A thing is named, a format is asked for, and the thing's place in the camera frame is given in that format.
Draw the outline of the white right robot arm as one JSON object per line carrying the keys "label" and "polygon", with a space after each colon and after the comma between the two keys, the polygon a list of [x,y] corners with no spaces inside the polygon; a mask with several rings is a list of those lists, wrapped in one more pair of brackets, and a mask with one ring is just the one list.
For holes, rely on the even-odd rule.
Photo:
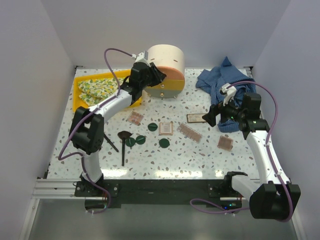
{"label": "white right robot arm", "polygon": [[223,183],[223,192],[230,197],[240,193],[249,201],[249,210],[255,219],[287,222],[292,218],[301,196],[300,187],[291,183],[273,148],[271,129],[261,118],[262,98],[257,93],[245,93],[241,106],[234,101],[219,102],[209,108],[202,118],[212,127],[221,121],[238,123],[249,148],[253,153],[260,183],[253,182],[244,172],[228,172]]}

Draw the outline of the round cream drawer organizer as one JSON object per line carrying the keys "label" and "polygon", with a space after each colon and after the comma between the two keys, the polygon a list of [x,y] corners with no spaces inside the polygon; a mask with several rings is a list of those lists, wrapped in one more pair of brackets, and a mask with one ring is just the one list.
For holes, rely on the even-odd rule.
{"label": "round cream drawer organizer", "polygon": [[148,61],[166,78],[156,86],[147,87],[146,93],[155,98],[175,98],[185,87],[185,55],[183,51],[169,44],[157,44],[148,50]]}

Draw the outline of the long brown labelled palette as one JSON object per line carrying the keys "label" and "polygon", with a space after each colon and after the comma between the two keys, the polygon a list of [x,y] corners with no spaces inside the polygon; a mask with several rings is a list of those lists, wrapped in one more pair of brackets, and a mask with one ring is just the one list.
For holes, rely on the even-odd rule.
{"label": "long brown labelled palette", "polygon": [[187,123],[206,123],[207,121],[203,119],[205,113],[191,113],[186,115]]}

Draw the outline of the square peach compact labelled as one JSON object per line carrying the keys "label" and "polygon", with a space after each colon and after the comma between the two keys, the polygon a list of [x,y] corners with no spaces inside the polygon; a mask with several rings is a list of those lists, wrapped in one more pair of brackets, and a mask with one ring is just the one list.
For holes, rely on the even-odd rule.
{"label": "square peach compact labelled", "polygon": [[172,136],[173,135],[173,123],[172,122],[160,122],[159,123],[159,135],[160,136]]}

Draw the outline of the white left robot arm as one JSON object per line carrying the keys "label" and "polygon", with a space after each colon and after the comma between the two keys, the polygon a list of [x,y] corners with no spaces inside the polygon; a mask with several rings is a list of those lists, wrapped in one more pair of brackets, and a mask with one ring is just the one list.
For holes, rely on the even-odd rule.
{"label": "white left robot arm", "polygon": [[133,105],[147,87],[161,84],[167,75],[151,63],[136,62],[119,89],[93,108],[78,107],[74,113],[69,140],[81,156],[82,177],[88,181],[86,191],[99,196],[104,184],[99,151],[104,141],[105,123],[123,109]]}

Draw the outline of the long clear brown eyeshadow palette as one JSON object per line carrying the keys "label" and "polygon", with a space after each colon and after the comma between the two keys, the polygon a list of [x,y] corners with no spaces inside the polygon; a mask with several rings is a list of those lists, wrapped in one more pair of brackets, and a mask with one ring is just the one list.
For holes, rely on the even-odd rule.
{"label": "long clear brown eyeshadow palette", "polygon": [[199,132],[184,123],[181,123],[176,130],[195,143],[199,143],[202,139],[202,135]]}

